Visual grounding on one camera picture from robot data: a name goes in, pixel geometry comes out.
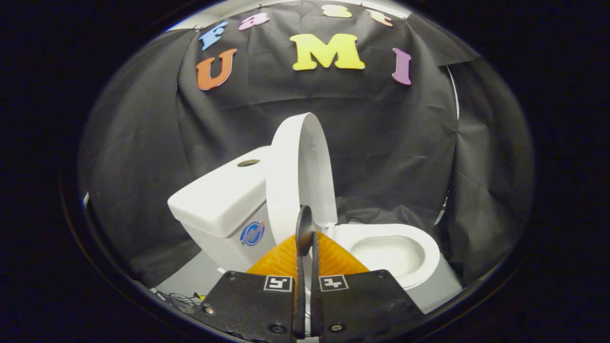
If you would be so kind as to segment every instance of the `orange letter u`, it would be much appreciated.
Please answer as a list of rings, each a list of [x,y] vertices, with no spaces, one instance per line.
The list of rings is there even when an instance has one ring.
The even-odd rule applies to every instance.
[[[197,64],[197,85],[200,89],[212,89],[223,84],[224,81],[227,81],[229,75],[231,75],[231,68],[233,67],[233,54],[235,54],[236,51],[237,49],[229,49],[218,55],[222,60],[222,64],[220,74],[215,78],[210,76],[210,66],[214,61],[214,57],[210,57],[207,60],[203,60]]]

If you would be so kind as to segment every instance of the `black cloth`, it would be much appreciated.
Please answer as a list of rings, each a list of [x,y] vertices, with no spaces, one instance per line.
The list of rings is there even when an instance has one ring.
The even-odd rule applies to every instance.
[[[343,5],[353,17],[324,16],[324,4]],[[268,22],[237,30],[242,20],[260,12],[268,13]],[[125,64],[91,112],[79,173],[83,195],[89,192],[104,234],[131,267],[132,277],[154,287],[200,251],[169,211],[172,194],[269,145],[284,119],[305,112],[313,112],[325,131],[339,223],[399,222],[421,228],[451,256],[466,283],[509,250],[522,212],[515,208],[519,196],[508,188],[526,177],[529,160],[515,153],[527,153],[522,147],[529,141],[504,127],[488,127],[507,123],[522,132],[523,119],[511,120],[522,113],[502,93],[506,87],[489,99],[479,93],[470,104],[466,97],[462,109],[466,95],[461,93],[501,80],[478,73],[487,64],[440,27],[415,14],[406,21],[387,16],[393,27],[372,20],[357,5],[286,2],[224,19],[228,24],[220,40],[205,51],[199,38],[216,24],[166,32]],[[337,33],[358,38],[365,69],[318,64],[314,70],[293,70],[291,36],[314,34],[327,43]],[[230,77],[200,90],[197,63],[214,57],[210,74],[215,76],[218,55],[232,48],[237,52]],[[392,79],[392,48],[412,56],[411,85]],[[461,78],[455,85],[464,125],[456,117],[448,64],[453,78]],[[477,129],[486,134],[476,135]],[[464,178],[474,178],[480,187]],[[480,195],[490,187],[496,192],[492,183],[498,183],[498,193]],[[454,210],[435,227],[448,190],[450,199],[456,197]],[[476,208],[490,219],[483,223]]]

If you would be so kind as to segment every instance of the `fisheye lens view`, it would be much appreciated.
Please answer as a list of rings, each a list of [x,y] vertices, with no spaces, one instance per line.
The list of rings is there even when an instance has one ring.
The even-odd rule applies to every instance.
[[[192,13],[109,78],[76,159],[104,259],[233,341],[423,338],[519,258],[534,196],[507,83],[389,0]]]

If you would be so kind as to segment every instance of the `round sticker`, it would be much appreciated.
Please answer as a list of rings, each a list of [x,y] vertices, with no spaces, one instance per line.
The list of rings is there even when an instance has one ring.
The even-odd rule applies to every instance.
[[[252,247],[263,238],[263,233],[265,233],[265,222],[252,222],[243,229],[239,240],[242,241],[242,244]]]

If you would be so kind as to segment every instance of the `toilet tank lid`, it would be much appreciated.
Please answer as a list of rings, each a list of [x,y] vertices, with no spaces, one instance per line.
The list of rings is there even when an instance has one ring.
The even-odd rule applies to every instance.
[[[167,201],[171,213],[207,234],[229,237],[265,202],[269,151],[252,150],[178,190]]]

